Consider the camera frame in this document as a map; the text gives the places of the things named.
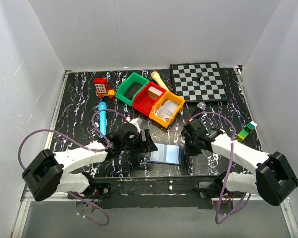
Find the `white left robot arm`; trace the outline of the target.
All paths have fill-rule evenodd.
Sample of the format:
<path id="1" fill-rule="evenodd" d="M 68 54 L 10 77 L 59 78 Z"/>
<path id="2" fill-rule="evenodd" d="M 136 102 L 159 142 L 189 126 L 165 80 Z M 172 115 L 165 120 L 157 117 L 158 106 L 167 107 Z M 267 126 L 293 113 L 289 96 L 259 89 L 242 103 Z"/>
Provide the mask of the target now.
<path id="1" fill-rule="evenodd" d="M 84 166 L 116 158 L 122 151 L 135 154 L 157 151 L 149 130 L 140 131 L 135 122 L 123 124 L 89 145 L 63 152 L 44 149 L 24 169 L 22 178 L 35 201 L 43 201 L 56 192 L 76 192 L 89 197 L 95 180 L 74 171 Z"/>

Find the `navy blue card holder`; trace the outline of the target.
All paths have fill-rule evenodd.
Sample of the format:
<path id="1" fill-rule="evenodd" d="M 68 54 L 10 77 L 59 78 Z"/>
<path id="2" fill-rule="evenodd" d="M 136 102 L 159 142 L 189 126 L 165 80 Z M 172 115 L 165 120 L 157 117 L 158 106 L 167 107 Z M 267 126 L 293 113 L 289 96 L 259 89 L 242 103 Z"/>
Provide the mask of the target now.
<path id="1" fill-rule="evenodd" d="M 156 144 L 157 151 L 150 153 L 149 162 L 158 164 L 180 165 L 181 146 L 171 144 Z"/>

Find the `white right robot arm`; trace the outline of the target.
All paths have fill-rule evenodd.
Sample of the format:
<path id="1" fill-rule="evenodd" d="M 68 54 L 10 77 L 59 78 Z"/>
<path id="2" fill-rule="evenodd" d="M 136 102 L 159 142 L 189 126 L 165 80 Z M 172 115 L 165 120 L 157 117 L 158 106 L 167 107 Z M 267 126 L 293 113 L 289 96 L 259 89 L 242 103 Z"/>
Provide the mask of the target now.
<path id="1" fill-rule="evenodd" d="M 242 192 L 259 195 L 273 206 L 279 206 L 297 187 L 298 179 L 286 157 L 280 152 L 268 154 L 252 149 L 216 128 L 207 130 L 198 119 L 184 125 L 184 154 L 196 156 L 207 150 L 232 160 L 249 170 L 236 173 L 228 170 L 214 179 L 210 185 L 198 191 L 205 196 L 217 196 L 221 192 Z"/>

